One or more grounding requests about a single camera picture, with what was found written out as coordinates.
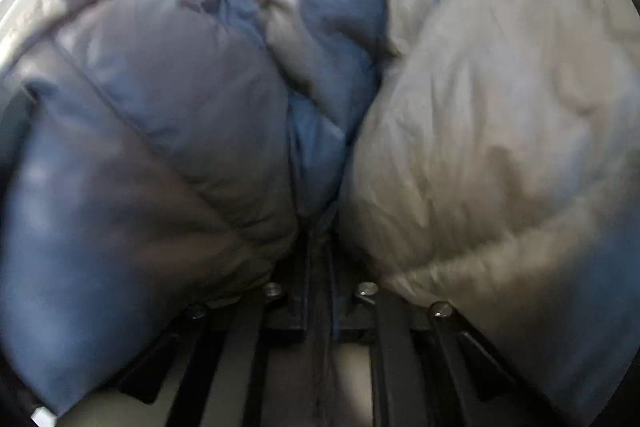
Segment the grey puffer jacket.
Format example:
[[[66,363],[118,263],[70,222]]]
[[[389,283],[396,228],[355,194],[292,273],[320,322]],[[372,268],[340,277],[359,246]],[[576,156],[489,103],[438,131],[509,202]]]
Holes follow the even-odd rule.
[[[207,312],[366,269],[639,421],[639,0],[38,0],[1,62],[1,421],[153,402]]]

